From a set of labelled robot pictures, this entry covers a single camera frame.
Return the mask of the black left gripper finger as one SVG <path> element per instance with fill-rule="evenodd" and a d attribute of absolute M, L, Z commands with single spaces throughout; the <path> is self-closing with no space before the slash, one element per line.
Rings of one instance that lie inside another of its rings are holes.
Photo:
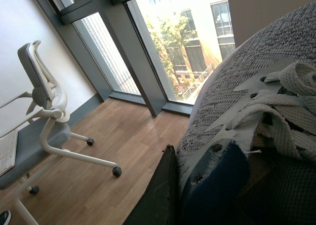
<path fill-rule="evenodd" d="M 167 145 L 153 176 L 125 225 L 174 225 L 178 204 L 175 148 Z"/>

